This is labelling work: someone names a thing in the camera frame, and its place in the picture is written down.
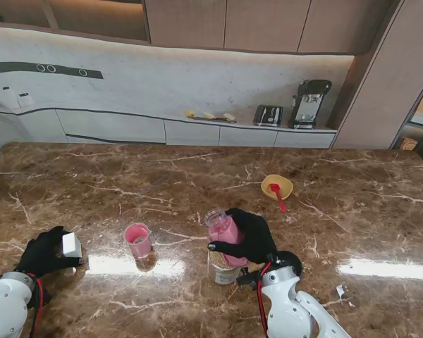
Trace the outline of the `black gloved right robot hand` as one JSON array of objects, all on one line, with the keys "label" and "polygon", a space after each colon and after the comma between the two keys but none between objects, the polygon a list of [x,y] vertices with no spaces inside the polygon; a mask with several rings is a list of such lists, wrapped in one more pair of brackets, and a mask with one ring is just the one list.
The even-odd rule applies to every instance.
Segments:
[{"label": "black gloved right robot hand", "polygon": [[268,263],[277,259],[278,251],[269,226],[263,217],[239,208],[230,208],[225,213],[232,217],[243,235],[243,239],[238,244],[212,241],[207,245],[208,250],[236,258],[246,258],[256,264]]}]

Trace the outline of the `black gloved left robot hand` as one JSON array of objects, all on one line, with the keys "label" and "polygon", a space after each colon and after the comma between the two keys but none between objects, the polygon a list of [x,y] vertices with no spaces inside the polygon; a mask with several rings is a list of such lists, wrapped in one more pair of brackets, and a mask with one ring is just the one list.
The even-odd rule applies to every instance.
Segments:
[{"label": "black gloved left robot hand", "polygon": [[56,226],[40,233],[36,239],[31,239],[14,270],[41,278],[57,270],[81,266],[83,259],[61,257],[56,253],[65,234],[70,232],[62,226]]}]

